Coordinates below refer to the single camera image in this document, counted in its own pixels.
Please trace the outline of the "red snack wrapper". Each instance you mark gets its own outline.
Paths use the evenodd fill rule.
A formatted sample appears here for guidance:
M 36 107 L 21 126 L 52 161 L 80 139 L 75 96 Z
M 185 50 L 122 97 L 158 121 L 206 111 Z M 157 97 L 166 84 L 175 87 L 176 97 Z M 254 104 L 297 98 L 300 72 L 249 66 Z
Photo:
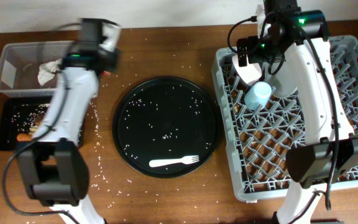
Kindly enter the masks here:
M 107 71 L 104 71 L 103 73 L 102 73 L 102 76 L 103 77 L 109 77 L 111 74 L 109 73 L 109 72 L 107 72 Z

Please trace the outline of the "pink bowl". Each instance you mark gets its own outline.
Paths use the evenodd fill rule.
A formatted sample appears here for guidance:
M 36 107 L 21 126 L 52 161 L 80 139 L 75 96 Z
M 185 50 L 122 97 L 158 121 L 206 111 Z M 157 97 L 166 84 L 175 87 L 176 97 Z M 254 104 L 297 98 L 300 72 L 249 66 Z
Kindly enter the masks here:
M 232 56 L 232 66 L 241 80 L 248 86 L 254 85 L 262 76 L 262 69 L 258 63 L 248 63 L 246 66 L 241 67 L 238 54 Z

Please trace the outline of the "grey plate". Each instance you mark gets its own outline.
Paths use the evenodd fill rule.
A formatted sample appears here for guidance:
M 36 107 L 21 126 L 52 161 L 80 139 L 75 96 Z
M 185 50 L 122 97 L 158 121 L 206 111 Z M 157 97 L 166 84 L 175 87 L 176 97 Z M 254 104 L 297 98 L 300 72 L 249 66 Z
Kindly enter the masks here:
M 272 66 L 269 63 L 266 65 L 265 82 L 275 88 L 274 97 L 285 98 L 297 91 L 296 81 L 293 74 L 294 70 L 286 61 L 275 75 L 270 75 L 269 68 L 271 68 L 271 72 L 274 72 L 279 64 L 279 62 L 275 62 Z

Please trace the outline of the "white plastic fork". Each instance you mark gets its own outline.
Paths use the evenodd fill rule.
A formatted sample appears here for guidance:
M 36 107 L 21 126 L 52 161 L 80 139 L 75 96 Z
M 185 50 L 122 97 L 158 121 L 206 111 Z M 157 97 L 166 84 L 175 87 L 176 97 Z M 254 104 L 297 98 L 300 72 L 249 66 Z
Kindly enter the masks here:
M 199 156 L 184 156 L 182 158 L 174 158 L 174 159 L 154 159 L 149 162 L 149 167 L 162 167 L 172 164 L 193 164 L 195 162 L 199 162 Z

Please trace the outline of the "orange carrot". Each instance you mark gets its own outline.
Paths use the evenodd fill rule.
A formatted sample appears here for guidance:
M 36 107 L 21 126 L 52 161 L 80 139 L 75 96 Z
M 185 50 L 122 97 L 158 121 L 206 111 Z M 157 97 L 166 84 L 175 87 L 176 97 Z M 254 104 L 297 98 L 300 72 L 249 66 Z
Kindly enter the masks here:
M 17 141 L 22 142 L 22 141 L 31 141 L 32 140 L 32 136 L 30 134 L 26 134 L 26 133 L 19 133 L 16 137 Z

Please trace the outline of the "white tissue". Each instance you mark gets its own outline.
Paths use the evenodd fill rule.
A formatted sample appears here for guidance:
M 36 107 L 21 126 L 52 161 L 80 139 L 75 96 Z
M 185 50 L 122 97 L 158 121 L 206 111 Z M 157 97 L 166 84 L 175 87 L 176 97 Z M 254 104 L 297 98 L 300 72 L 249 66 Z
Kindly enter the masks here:
M 47 82 L 52 80 L 56 73 L 60 71 L 59 66 L 62 60 L 54 60 L 51 62 L 43 63 L 39 66 L 39 73 L 37 75 L 38 83 L 44 86 Z

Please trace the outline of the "light blue plastic cup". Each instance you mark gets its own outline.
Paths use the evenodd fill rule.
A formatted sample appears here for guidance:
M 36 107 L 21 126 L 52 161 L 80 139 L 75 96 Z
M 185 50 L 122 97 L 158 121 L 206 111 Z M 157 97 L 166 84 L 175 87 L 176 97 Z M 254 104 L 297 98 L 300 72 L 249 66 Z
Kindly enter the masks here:
M 272 88 L 268 83 L 257 82 L 246 93 L 244 103 L 251 111 L 256 110 L 259 106 L 264 108 L 271 94 Z

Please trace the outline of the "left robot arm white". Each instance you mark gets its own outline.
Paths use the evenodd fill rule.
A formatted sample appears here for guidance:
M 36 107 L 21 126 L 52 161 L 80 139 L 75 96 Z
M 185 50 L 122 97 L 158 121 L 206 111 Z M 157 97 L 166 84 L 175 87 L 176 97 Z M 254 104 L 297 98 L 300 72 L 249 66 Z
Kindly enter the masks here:
M 80 37 L 62 58 L 42 124 L 31 141 L 19 143 L 9 158 L 1 190 L 8 207 L 19 215 L 60 215 L 65 223 L 105 223 L 88 195 L 90 171 L 79 152 L 78 137 L 89 102 L 98 95 L 100 76 L 116 70 L 121 26 L 93 18 L 83 18 L 79 26 Z M 6 179 L 13 161 L 18 163 L 27 196 L 47 207 L 46 211 L 25 212 L 9 199 Z

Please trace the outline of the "oats and nuts food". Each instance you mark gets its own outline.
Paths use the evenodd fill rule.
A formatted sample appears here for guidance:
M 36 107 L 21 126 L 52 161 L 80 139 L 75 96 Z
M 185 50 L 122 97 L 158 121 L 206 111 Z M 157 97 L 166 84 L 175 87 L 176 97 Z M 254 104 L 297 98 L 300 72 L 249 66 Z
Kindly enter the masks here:
M 32 136 L 38 130 L 38 128 L 40 127 L 40 125 L 44 120 L 45 114 L 49 106 L 50 106 L 49 104 L 41 104 L 36 107 L 34 112 L 31 112 L 27 134 Z

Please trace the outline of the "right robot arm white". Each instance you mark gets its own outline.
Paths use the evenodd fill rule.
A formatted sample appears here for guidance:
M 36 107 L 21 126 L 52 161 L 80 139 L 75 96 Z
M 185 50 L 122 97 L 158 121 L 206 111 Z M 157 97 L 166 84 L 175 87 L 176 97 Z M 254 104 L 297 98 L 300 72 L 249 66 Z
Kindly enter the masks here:
M 275 96 L 298 93 L 305 145 L 290 149 L 285 163 L 291 178 L 275 223 L 309 223 L 321 198 L 331 208 L 331 187 L 358 163 L 358 137 L 344 112 L 331 66 L 329 30 L 319 10 L 303 11 L 296 1 L 264 1 L 251 21 L 255 36 L 239 39 L 233 66 L 256 87 L 268 64 Z

